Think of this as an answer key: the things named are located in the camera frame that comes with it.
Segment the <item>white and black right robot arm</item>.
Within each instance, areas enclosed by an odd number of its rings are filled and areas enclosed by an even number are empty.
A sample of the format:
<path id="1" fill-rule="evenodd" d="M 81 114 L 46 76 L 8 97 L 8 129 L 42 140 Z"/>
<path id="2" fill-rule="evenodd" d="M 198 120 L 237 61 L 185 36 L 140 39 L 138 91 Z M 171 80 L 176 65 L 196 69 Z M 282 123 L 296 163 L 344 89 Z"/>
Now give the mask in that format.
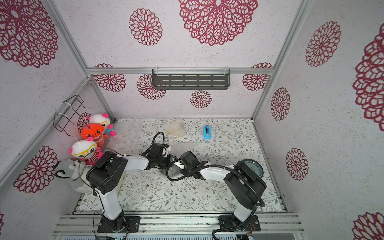
<path id="1" fill-rule="evenodd" d="M 264 170 L 261 164 L 252 159 L 244 159 L 235 165 L 222 166 L 208 161 L 199 161 L 190 151 L 184 153 L 174 163 L 180 169 L 181 177 L 174 179 L 180 181 L 184 178 L 194 177 L 198 180 L 212 180 L 225 183 L 238 201 L 234 210 L 234 218 L 244 222 L 258 207 L 264 207 L 262 199 L 267 185 L 263 180 Z"/>

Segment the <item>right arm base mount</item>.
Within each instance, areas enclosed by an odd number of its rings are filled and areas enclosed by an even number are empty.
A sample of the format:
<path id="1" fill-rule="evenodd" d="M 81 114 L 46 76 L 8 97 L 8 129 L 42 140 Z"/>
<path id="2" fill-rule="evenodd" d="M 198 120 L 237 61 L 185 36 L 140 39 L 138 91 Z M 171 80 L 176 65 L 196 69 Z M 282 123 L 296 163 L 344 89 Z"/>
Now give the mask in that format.
<path id="1" fill-rule="evenodd" d="M 261 230 L 259 219 L 256 215 L 250 215 L 246 220 L 241 221 L 231 216 L 219 216 L 220 232 L 259 232 Z"/>

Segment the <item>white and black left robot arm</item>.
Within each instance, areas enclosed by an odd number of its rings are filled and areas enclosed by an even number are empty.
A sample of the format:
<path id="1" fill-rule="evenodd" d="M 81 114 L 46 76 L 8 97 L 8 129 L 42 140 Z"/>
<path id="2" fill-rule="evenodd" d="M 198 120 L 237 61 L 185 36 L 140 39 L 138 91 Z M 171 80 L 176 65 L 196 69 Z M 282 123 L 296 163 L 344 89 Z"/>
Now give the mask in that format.
<path id="1" fill-rule="evenodd" d="M 169 153 L 168 145 L 155 145 L 140 155 L 121 155 L 113 150 L 106 151 L 91 167 L 86 179 L 102 203 L 103 217 L 115 221 L 123 210 L 118 200 L 117 186 L 128 171 L 145 171 L 152 168 L 166 169 L 179 158 Z"/>

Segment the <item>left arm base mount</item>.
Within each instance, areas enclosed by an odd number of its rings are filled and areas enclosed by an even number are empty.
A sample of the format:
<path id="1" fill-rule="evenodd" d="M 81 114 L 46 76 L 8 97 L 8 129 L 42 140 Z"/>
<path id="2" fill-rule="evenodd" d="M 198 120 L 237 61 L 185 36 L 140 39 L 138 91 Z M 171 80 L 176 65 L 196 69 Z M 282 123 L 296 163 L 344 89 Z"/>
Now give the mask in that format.
<path id="1" fill-rule="evenodd" d="M 118 216 L 115 220 L 109 220 L 102 215 L 97 233 L 137 233 L 140 226 L 141 217 L 122 217 Z"/>

